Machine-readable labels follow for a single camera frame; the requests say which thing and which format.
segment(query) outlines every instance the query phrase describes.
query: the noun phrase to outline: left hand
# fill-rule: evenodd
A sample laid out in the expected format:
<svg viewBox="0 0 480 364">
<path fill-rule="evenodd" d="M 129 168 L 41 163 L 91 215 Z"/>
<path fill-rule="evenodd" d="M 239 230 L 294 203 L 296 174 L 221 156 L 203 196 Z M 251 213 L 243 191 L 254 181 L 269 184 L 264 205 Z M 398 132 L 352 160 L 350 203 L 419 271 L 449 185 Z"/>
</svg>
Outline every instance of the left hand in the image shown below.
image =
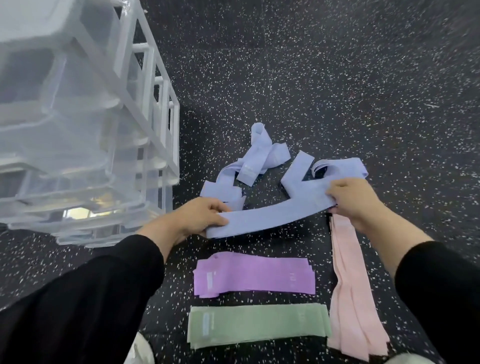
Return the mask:
<svg viewBox="0 0 480 364">
<path fill-rule="evenodd" d="M 227 205 L 216 198 L 197 197 L 175 211 L 150 221 L 137 234 L 152 240 L 166 261 L 171 248 L 190 235 L 205 236 L 205 229 L 209 226 L 227 225 L 228 220 L 218 213 L 230 211 Z"/>
</svg>

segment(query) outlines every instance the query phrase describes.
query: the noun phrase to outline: purple resistance band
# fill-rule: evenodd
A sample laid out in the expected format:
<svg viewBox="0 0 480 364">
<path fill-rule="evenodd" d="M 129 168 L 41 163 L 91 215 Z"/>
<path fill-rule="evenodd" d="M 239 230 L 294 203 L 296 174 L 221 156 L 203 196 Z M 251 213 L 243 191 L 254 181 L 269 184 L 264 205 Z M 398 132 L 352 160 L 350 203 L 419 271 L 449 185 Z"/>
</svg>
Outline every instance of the purple resistance band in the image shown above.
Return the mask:
<svg viewBox="0 0 480 364">
<path fill-rule="evenodd" d="M 199 260 L 193 273 L 194 294 L 200 298 L 253 290 L 315 294 L 315 272 L 306 258 L 220 252 Z"/>
</svg>

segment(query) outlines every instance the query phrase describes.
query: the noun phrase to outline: white label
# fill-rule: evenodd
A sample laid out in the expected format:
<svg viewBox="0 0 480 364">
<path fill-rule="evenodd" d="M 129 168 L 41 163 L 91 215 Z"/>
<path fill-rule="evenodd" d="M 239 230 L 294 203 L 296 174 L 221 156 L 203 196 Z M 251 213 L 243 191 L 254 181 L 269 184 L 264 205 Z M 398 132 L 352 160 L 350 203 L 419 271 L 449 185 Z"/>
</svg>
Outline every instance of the white label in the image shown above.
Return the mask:
<svg viewBox="0 0 480 364">
<path fill-rule="evenodd" d="M 213 288 L 213 274 L 212 272 L 207 273 L 207 289 L 211 290 Z"/>
<path fill-rule="evenodd" d="M 210 328 L 210 314 L 208 312 L 205 312 L 203 329 L 202 329 L 203 336 L 208 336 L 209 328 Z"/>
</svg>

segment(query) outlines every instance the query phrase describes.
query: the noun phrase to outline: speckled black floor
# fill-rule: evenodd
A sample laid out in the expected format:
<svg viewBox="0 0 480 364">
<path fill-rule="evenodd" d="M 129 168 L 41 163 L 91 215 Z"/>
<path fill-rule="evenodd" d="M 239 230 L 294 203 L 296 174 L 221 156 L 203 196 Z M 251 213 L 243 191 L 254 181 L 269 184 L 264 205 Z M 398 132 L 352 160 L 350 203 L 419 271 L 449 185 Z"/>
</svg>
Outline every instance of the speckled black floor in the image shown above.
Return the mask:
<svg viewBox="0 0 480 364">
<path fill-rule="evenodd" d="M 250 126 L 261 121 L 293 155 L 360 157 L 389 207 L 480 263 L 477 0 L 143 0 L 143 6 L 182 104 L 176 206 L 242 156 Z M 287 168 L 271 169 L 244 188 L 247 207 L 286 199 L 279 181 Z M 363 237 L 361 244 L 391 355 L 416 352 L 439 362 L 377 254 Z M 317 295 L 195 298 L 196 260 L 226 249 L 307 257 Z M 0 306 L 91 254 L 58 247 L 45 235 L 4 232 Z M 323 215 L 209 244 L 192 238 L 169 258 L 140 330 L 162 363 L 356 363 L 327 349 L 322 338 L 195 352 L 186 343 L 191 305 L 329 304 L 334 281 Z"/>
</svg>

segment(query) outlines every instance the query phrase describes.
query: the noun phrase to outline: stack of resistance bands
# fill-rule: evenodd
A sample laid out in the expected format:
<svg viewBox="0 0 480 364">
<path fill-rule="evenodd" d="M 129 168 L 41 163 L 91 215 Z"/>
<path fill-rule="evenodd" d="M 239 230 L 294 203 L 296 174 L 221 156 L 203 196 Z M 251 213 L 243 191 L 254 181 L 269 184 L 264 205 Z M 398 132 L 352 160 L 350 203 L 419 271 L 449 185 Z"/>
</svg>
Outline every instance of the stack of resistance bands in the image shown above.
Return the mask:
<svg viewBox="0 0 480 364">
<path fill-rule="evenodd" d="M 324 304 L 192 307 L 188 317 L 192 349 L 308 335 L 331 335 Z"/>
<path fill-rule="evenodd" d="M 365 361 L 369 354 L 388 355 L 390 339 L 378 318 L 355 228 L 335 214 L 330 228 L 338 284 L 330 303 L 332 336 L 327 345 Z"/>
<path fill-rule="evenodd" d="M 220 252 L 197 262 L 193 292 L 200 298 L 228 291 L 315 294 L 315 272 L 307 258 L 267 258 Z"/>
</svg>

